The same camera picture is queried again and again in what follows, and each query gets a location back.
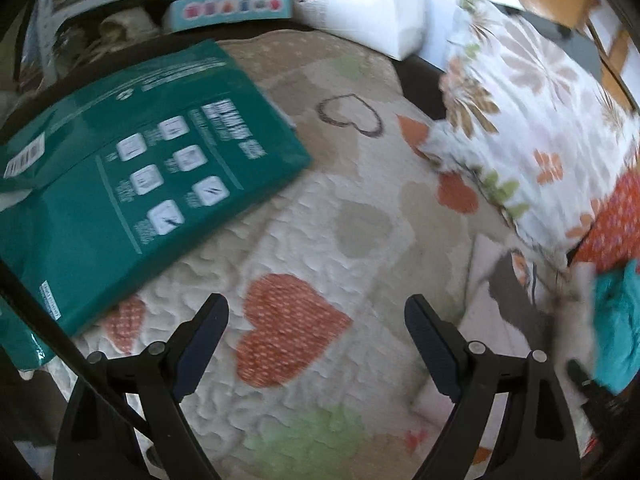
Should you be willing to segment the orange floral blanket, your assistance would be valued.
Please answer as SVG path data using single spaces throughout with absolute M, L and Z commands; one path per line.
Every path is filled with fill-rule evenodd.
M 639 171 L 617 181 L 614 193 L 578 246 L 574 262 L 588 262 L 604 273 L 639 259 Z

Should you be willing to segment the teal cardboard box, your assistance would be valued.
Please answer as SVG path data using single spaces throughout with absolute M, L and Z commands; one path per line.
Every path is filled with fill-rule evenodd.
M 46 108 L 1 149 L 1 257 L 75 336 L 311 158 L 213 41 Z

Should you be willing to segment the white floral pillow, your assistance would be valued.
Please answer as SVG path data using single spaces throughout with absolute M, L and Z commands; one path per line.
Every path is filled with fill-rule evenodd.
M 446 116 L 419 151 L 465 172 L 559 269 L 636 162 L 639 117 L 519 15 L 458 0 L 439 89 Z

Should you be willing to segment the light blue patterned strip box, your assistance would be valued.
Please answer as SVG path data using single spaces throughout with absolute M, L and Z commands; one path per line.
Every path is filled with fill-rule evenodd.
M 163 18 L 165 32 L 184 32 L 218 24 L 289 20 L 292 0 L 176 0 Z

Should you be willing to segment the heart pattern quilt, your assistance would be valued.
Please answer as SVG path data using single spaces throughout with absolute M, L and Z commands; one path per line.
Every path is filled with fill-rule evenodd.
M 165 340 L 206 297 L 229 324 L 182 402 L 226 479 L 409 479 L 435 443 L 416 414 L 426 368 L 404 321 L 423 295 L 458 322 L 518 278 L 549 312 L 566 287 L 472 183 L 416 146 L 430 122 L 392 62 L 324 32 L 222 43 L 296 125 L 311 165 L 76 338 L 128 356 Z

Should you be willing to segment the teal bundled cloth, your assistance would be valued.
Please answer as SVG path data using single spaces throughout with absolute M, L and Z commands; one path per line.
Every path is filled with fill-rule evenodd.
M 594 289 L 596 381 L 619 394 L 639 371 L 639 261 L 601 274 Z

